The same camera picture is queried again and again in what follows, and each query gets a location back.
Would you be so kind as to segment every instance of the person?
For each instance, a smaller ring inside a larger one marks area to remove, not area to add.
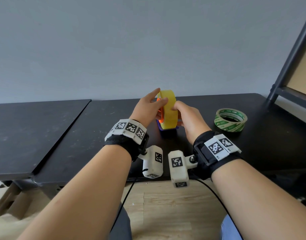
[[[152,102],[159,91],[140,99],[130,118],[147,127],[159,117],[159,108],[168,102],[167,98]],[[173,109],[179,111],[179,125],[184,126],[191,144],[211,130],[196,108],[176,101]],[[130,167],[126,149],[105,145],[18,240],[131,239],[130,227],[123,226],[123,219],[128,219],[125,210],[110,234]],[[213,172],[212,181],[244,239],[306,239],[306,207],[246,161],[224,164]],[[241,239],[228,216],[222,223],[222,239]]]

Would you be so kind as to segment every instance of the jeans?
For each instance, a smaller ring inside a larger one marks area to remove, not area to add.
[[[127,215],[124,207],[109,235],[109,240],[132,240],[130,218]],[[242,240],[236,227],[234,226],[231,218],[226,215],[221,224],[220,232],[221,240]]]

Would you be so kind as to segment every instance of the black table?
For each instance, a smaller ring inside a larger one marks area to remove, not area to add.
[[[0,180],[32,176],[90,101],[0,104]]]
[[[276,172],[306,172],[306,123],[275,104],[269,104],[261,95],[229,94],[177,97],[178,100],[199,109],[207,124],[224,133],[241,150],[244,159],[265,174]],[[128,118],[138,99],[92,101],[72,125],[67,135],[50,155],[34,181],[54,193],[75,176],[79,170],[102,148],[104,137],[119,120]],[[232,133],[214,125],[215,113],[220,108],[243,111],[248,121],[242,132]],[[155,179],[169,180],[167,154],[182,150],[185,156],[192,154],[184,128],[160,132],[156,121],[147,132],[148,147],[157,145],[163,149],[164,174]],[[129,180],[151,181],[142,175],[142,160],[132,163]]]

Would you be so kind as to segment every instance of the black cable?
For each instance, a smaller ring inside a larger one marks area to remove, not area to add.
[[[235,225],[235,223],[234,223],[234,221],[233,221],[233,219],[232,219],[232,217],[231,217],[229,211],[227,210],[227,208],[225,207],[225,205],[223,204],[223,202],[221,201],[221,199],[219,198],[219,196],[217,196],[217,194],[213,191],[213,189],[211,189],[210,186],[208,186],[206,183],[204,183],[204,182],[201,181],[201,180],[198,180],[198,179],[194,179],[194,180],[199,181],[200,183],[202,183],[202,184],[204,184],[206,187],[208,187],[209,190],[211,190],[211,192],[215,195],[215,197],[219,200],[219,202],[220,202],[221,205],[223,206],[223,208],[224,208],[224,210],[226,211],[226,213],[228,214],[228,216],[231,218],[231,221],[233,222],[233,224],[234,224],[236,230],[238,230],[238,228],[236,227],[236,225]]]
[[[120,215],[120,213],[121,213],[121,211],[122,211],[122,208],[123,208],[123,205],[124,205],[124,203],[125,203],[125,201],[126,201],[126,198],[128,197],[129,193],[131,192],[131,189],[132,189],[133,185],[135,184],[136,180],[137,180],[137,177],[135,178],[134,182],[132,183],[132,185],[131,185],[129,191],[127,192],[127,194],[126,194],[126,196],[125,196],[125,198],[124,198],[124,200],[123,200],[123,203],[122,203],[122,205],[121,205],[121,207],[120,207],[120,210],[118,211],[118,214],[117,214],[117,216],[116,216],[116,218],[115,218],[115,221],[114,221],[114,223],[113,223],[113,226],[112,226],[112,228],[111,228],[111,231],[112,231],[113,227],[115,226],[115,223],[116,223],[116,221],[117,221],[117,219],[118,219],[118,216]]]

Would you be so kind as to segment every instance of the person's right hand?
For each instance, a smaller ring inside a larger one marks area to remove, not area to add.
[[[181,101],[176,101],[173,110],[178,110],[178,125],[184,126],[188,141],[193,145],[195,139],[206,131],[210,131],[210,127],[205,123],[199,110],[186,105]]]

